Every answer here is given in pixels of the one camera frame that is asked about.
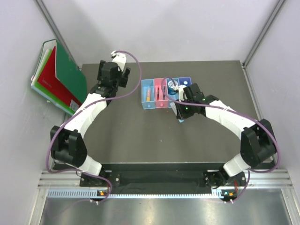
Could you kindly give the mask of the blue pen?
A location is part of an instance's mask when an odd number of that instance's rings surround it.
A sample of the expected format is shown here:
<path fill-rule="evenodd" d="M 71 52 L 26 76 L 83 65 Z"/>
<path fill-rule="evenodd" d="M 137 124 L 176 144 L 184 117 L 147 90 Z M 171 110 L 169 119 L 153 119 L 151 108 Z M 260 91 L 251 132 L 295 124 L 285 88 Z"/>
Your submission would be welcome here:
<path fill-rule="evenodd" d="M 165 99 L 165 94 L 167 93 L 166 91 L 166 86 L 163 86 L 163 99 Z"/>

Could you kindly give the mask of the round blue tape tin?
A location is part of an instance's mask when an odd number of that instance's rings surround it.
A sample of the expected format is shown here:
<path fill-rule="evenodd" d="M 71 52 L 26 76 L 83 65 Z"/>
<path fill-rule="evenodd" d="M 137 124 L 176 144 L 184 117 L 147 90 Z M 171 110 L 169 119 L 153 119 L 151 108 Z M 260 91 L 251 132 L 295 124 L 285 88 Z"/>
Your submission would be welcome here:
<path fill-rule="evenodd" d="M 167 89 L 169 95 L 175 95 L 177 93 L 178 81 L 176 79 L 167 79 Z"/>

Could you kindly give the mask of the orange pink highlighter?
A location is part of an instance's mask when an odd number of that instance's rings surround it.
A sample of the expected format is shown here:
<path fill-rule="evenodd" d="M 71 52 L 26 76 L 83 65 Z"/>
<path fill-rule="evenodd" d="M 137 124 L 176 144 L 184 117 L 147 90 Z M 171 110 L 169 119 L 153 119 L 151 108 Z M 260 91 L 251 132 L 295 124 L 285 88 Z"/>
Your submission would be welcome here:
<path fill-rule="evenodd" d="M 151 101 L 151 88 L 147 89 L 146 101 L 147 102 Z"/>

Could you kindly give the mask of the light blue drawer bin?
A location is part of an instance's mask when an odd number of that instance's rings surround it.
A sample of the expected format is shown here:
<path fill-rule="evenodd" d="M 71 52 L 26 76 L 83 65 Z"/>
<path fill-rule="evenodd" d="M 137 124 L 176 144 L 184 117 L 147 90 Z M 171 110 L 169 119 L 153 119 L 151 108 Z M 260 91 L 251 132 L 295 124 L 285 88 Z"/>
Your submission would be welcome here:
<path fill-rule="evenodd" d="M 155 109 L 154 79 L 141 80 L 141 103 L 144 110 Z"/>

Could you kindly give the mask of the pink drawer bin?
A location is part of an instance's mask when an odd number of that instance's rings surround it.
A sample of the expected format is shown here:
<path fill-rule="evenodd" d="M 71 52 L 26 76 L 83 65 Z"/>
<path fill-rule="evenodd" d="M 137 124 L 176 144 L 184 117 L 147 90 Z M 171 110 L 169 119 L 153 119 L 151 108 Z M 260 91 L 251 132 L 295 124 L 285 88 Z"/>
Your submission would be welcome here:
<path fill-rule="evenodd" d="M 160 100 L 159 101 L 156 100 L 157 86 L 160 87 Z M 163 80 L 162 78 L 154 79 L 154 100 L 155 100 L 156 109 L 168 107 L 168 98 L 165 97 L 165 99 L 163 99 L 163 86 L 166 86 L 166 91 L 167 91 L 166 80 Z"/>

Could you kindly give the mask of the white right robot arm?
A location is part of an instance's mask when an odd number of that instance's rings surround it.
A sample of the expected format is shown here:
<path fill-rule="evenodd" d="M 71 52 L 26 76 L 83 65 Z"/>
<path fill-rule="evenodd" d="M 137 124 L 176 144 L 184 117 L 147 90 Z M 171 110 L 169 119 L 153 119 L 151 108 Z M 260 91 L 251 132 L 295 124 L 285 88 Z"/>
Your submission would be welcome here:
<path fill-rule="evenodd" d="M 213 95 L 205 96 L 196 83 L 190 86 L 176 85 L 179 99 L 172 104 L 178 120 L 201 114 L 233 132 L 240 139 L 240 153 L 223 164 L 217 172 L 223 185 L 231 185 L 240 172 L 264 162 L 277 152 L 274 133 L 269 121 L 256 122 L 238 115 Z"/>

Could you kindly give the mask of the purple drawer bin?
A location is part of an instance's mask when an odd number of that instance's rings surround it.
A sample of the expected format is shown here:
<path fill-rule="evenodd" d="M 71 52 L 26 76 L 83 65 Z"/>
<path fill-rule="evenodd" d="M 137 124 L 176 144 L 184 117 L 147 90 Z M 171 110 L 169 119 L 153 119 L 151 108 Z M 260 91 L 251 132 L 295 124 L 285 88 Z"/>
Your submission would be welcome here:
<path fill-rule="evenodd" d="M 190 77 L 180 77 L 178 78 L 178 80 L 179 80 L 179 85 L 190 86 L 192 84 Z"/>

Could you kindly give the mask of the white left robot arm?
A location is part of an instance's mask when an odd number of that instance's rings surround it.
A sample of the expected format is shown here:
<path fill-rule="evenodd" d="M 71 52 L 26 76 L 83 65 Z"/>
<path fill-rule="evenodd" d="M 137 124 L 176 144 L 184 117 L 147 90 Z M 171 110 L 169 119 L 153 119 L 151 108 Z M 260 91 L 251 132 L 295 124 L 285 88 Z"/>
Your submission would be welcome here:
<path fill-rule="evenodd" d="M 73 118 L 59 133 L 59 127 L 51 129 L 51 157 L 80 171 L 91 174 L 90 180 L 96 186 L 106 182 L 106 174 L 101 171 L 102 165 L 90 157 L 83 141 L 84 135 L 97 115 L 102 112 L 116 97 L 119 87 L 125 88 L 130 68 L 125 67 L 126 56 L 117 54 L 111 61 L 101 61 L 97 80 L 99 81 L 88 93 L 84 103 L 75 112 Z"/>

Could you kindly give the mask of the blue white highlighter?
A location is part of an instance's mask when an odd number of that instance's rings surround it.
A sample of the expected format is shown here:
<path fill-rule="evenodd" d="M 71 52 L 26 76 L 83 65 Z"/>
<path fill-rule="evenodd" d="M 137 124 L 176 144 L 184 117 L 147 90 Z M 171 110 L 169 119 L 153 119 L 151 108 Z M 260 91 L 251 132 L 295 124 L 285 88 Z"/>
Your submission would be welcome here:
<path fill-rule="evenodd" d="M 184 122 L 184 119 L 182 118 L 182 116 L 180 115 L 176 105 L 172 105 L 171 106 L 175 116 L 176 116 L 176 119 L 179 121 L 179 123 L 183 123 Z"/>

